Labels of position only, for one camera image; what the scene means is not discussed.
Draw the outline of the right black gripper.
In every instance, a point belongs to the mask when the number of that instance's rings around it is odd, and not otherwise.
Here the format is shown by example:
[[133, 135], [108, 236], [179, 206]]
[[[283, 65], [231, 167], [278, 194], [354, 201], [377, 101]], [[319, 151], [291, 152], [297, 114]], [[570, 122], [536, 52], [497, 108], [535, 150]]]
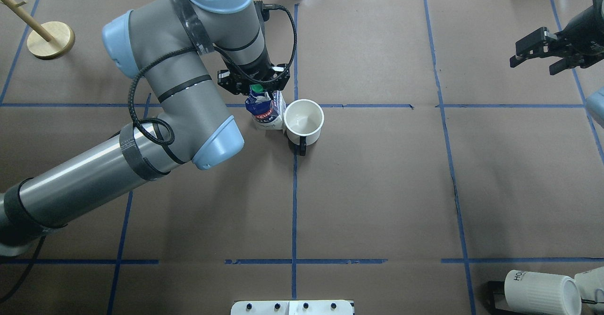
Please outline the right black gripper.
[[529, 59], [559, 57], [559, 61], [549, 66], [549, 74], [556, 75], [576, 67], [589, 68], [602, 61], [603, 17], [594, 6], [575, 16], [565, 26], [564, 35], [563, 38], [561, 32], [540, 27], [520, 38], [515, 42], [515, 55], [509, 60], [511, 68]]

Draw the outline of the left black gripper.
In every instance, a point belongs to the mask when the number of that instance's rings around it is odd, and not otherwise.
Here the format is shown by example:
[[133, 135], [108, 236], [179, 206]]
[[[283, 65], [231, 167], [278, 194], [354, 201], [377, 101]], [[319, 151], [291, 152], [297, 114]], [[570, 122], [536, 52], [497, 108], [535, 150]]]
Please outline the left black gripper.
[[227, 59], [226, 66], [226, 69], [218, 70], [217, 84], [234, 95], [249, 96], [252, 84], [259, 84], [269, 92], [282, 91], [290, 79], [290, 65], [275, 66], [267, 51], [249, 64], [237, 65], [234, 60]]

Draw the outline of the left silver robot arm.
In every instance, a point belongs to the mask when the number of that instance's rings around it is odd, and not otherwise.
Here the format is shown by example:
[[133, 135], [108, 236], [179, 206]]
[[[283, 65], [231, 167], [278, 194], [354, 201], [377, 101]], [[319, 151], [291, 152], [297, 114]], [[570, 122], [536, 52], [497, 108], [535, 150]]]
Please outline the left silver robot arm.
[[102, 36], [130, 79], [130, 120], [1, 193], [2, 262], [179, 166], [207, 170], [235, 156], [244, 139], [219, 90], [283, 90], [297, 46], [293, 12], [262, 0], [154, 0], [115, 18]]

